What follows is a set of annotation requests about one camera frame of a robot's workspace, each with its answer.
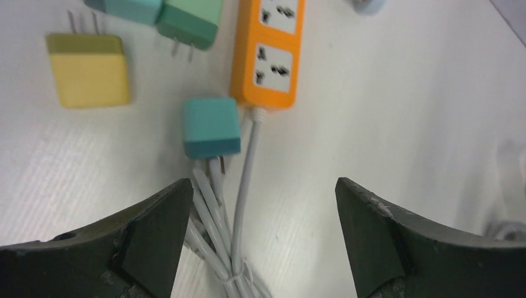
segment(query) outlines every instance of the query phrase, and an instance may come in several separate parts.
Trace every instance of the metal prong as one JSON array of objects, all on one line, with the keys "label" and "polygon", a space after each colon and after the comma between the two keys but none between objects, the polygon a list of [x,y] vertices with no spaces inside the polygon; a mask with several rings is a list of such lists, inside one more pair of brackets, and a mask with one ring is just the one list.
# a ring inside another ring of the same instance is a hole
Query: metal prong
[{"label": "metal prong", "polygon": [[97,14],[95,12],[91,12],[91,17],[93,19],[93,28],[95,28],[95,33],[100,34],[99,32],[99,23],[97,22]]},{"label": "metal prong", "polygon": [[177,54],[177,51],[179,49],[179,40],[174,37],[174,48],[172,49],[172,57],[174,57]]},{"label": "metal prong", "polygon": [[71,28],[71,33],[76,34],[77,29],[75,29],[75,17],[73,16],[73,13],[71,11],[68,11],[68,17],[69,17],[69,27]]},{"label": "metal prong", "polygon": [[188,62],[192,62],[193,57],[194,57],[194,44],[192,43],[190,45],[190,53],[188,54]]},{"label": "metal prong", "polygon": [[225,157],[223,155],[221,155],[220,159],[219,159],[220,163],[221,163],[221,173],[223,173],[223,175],[225,174]]}]

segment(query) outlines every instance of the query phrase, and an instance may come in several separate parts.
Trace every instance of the power cord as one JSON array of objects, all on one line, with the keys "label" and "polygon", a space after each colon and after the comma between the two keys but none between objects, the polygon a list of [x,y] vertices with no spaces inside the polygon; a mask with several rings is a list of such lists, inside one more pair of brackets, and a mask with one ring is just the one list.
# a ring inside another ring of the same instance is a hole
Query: power cord
[{"label": "power cord", "polygon": [[[234,227],[230,230],[223,197],[223,173],[219,158],[209,158],[210,181],[199,167],[193,169],[194,205],[198,219],[189,220],[186,241],[191,249],[213,268],[223,284],[223,297],[255,298],[254,288],[260,297],[272,298],[262,279],[245,262],[241,254],[243,215],[256,152],[257,139],[267,111],[262,108],[251,110],[252,130],[239,184],[238,200],[234,213]],[[211,245],[203,236],[198,225],[204,226]]]}]

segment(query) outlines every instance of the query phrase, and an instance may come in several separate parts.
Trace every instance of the light blue power adapter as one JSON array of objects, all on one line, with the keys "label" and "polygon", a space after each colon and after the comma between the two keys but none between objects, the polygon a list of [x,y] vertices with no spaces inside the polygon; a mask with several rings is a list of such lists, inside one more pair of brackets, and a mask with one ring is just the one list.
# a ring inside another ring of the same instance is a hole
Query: light blue power adapter
[{"label": "light blue power adapter", "polygon": [[189,99],[183,105],[184,150],[189,158],[241,152],[238,107],[233,98]]},{"label": "light blue power adapter", "polygon": [[126,20],[154,25],[163,8],[163,0],[84,0],[92,9]]}]

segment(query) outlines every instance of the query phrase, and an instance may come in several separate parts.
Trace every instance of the orange power strip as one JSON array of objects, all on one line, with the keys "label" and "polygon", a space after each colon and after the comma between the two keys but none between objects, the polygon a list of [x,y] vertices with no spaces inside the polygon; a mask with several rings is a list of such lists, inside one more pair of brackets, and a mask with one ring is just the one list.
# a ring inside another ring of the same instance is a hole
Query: orange power strip
[{"label": "orange power strip", "polygon": [[305,0],[240,0],[230,94],[243,107],[296,100]]}]

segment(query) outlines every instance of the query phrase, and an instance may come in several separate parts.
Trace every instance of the plug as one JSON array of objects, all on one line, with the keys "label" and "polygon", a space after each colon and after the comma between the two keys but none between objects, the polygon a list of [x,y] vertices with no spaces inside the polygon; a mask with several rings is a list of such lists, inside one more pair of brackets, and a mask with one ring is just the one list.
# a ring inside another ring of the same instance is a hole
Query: plug
[{"label": "plug", "polygon": [[241,152],[238,108],[232,98],[189,99],[183,104],[184,150],[198,160]]},{"label": "plug", "polygon": [[60,104],[66,108],[121,106],[130,103],[128,71],[122,40],[98,34],[77,34],[68,11],[70,34],[46,36],[51,70]]},{"label": "plug", "polygon": [[157,22],[157,31],[179,42],[207,50],[212,46],[221,17],[222,0],[167,0]]},{"label": "plug", "polygon": [[294,104],[304,10],[305,0],[240,1],[230,85],[240,106]]},{"label": "plug", "polygon": [[84,4],[122,19],[154,25],[163,7],[163,0],[84,0]]}]

